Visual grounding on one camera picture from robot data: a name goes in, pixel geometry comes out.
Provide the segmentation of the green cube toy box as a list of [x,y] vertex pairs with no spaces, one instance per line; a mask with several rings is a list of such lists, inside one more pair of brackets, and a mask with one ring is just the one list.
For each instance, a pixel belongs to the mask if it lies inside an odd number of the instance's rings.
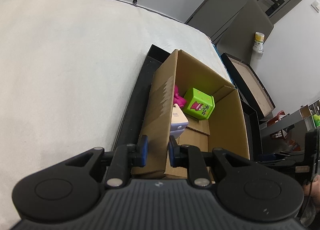
[[187,102],[182,111],[197,120],[208,120],[215,108],[214,97],[196,88],[187,90],[184,99]]

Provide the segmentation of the black tray brown inside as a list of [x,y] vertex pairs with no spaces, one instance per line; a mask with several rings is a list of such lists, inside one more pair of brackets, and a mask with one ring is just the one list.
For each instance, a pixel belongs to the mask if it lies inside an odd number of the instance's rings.
[[276,106],[252,67],[225,52],[220,58],[242,99],[256,111],[259,120],[265,119]]

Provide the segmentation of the black tray under box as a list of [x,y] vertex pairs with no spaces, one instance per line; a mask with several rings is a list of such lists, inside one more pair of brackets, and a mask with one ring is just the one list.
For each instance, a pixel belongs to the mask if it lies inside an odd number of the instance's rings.
[[[113,150],[119,145],[126,143],[135,144],[138,141],[148,105],[153,74],[169,55],[169,52],[154,44],[149,48],[119,125],[119,130],[112,147]],[[258,115],[257,112],[245,102],[243,96],[240,97],[240,100],[245,118],[250,157],[251,160],[257,162],[263,153]]]

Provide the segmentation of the grey leaning board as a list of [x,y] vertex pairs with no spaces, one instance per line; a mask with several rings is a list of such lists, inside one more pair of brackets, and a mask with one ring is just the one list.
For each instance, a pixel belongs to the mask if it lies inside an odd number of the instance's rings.
[[220,53],[227,53],[249,64],[254,37],[260,32],[268,38],[274,25],[257,0],[248,0],[217,43]]

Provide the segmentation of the brown cardboard box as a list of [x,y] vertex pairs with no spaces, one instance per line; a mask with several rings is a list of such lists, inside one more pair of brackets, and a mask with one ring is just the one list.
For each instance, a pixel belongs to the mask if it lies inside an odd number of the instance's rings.
[[238,90],[210,67],[182,50],[174,50],[153,75],[148,106],[141,134],[148,136],[148,156],[143,168],[132,173],[145,179],[166,177],[185,179],[185,168],[172,168],[169,162],[168,142],[174,87],[181,94],[190,88],[212,95],[215,109],[209,119],[189,119],[189,126],[180,135],[180,145],[190,144],[201,151],[221,147],[249,159],[249,146],[244,114]]

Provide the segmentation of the magenta monster toy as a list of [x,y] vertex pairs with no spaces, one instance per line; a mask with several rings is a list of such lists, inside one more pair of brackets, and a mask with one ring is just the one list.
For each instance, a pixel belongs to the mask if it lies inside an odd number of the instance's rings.
[[187,101],[182,96],[180,96],[177,85],[175,85],[175,88],[174,88],[173,102],[174,104],[177,104],[180,108],[184,108],[184,106],[187,103]]

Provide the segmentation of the white lavender triangular toy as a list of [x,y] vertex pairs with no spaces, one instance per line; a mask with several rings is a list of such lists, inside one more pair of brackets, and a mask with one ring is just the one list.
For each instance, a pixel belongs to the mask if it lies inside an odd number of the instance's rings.
[[170,135],[177,139],[188,126],[189,121],[178,106],[174,104],[171,115]]

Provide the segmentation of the yellow lidded white bottle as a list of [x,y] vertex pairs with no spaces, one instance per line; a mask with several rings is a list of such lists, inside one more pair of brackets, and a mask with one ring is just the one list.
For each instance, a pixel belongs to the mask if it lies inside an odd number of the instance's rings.
[[253,51],[262,54],[264,45],[265,35],[261,32],[256,32],[254,35]]

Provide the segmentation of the white wall switch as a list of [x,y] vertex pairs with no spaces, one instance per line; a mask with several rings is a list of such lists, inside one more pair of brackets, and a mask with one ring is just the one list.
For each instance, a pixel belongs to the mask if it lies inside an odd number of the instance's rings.
[[315,0],[311,3],[311,7],[317,12],[320,13],[320,1]]

